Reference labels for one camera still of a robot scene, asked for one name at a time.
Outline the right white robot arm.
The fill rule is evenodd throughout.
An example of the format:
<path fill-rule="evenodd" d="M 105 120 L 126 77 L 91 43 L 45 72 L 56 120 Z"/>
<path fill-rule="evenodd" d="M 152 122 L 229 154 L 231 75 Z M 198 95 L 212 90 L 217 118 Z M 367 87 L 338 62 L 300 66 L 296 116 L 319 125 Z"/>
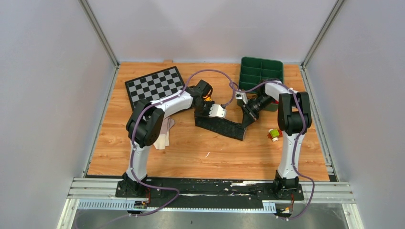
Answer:
<path fill-rule="evenodd" d="M 281 161 L 270 189 L 278 199 L 298 192 L 298 160 L 302 141 L 312 124 L 309 94 L 287 87 L 279 80 L 262 81 L 252 90 L 259 89 L 261 94 L 244 105 L 242 128 L 245 129 L 259 119 L 259 112 L 270 102 L 278 102 L 277 124 L 283 135 Z"/>

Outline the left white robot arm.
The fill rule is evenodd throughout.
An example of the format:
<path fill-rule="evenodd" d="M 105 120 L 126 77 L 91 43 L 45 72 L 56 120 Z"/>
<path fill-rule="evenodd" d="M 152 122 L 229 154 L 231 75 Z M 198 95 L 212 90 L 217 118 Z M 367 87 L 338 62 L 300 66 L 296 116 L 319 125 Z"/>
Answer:
<path fill-rule="evenodd" d="M 138 101 L 126 130 L 131 141 L 129 165 L 118 183 L 116 195 L 142 197 L 149 186 L 147 178 L 147 160 L 151 145 L 159 138 L 163 121 L 167 117 L 194 108 L 209 110 L 212 102 L 206 101 L 212 94 L 212 86 L 200 80 L 196 86 L 184 87 L 180 91 L 162 99 L 149 102 L 146 99 Z"/>

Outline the black pinstriped underwear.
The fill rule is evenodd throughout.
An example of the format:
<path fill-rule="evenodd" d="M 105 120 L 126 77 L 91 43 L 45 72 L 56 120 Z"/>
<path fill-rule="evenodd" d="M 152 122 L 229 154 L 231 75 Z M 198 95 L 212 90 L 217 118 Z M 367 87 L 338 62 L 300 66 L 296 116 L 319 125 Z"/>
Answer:
<path fill-rule="evenodd" d="M 207 117 L 194 115 L 195 125 L 197 127 L 209 130 L 219 135 L 243 141 L 245 137 L 245 129 L 240 123 L 236 123 L 219 117 Z"/>

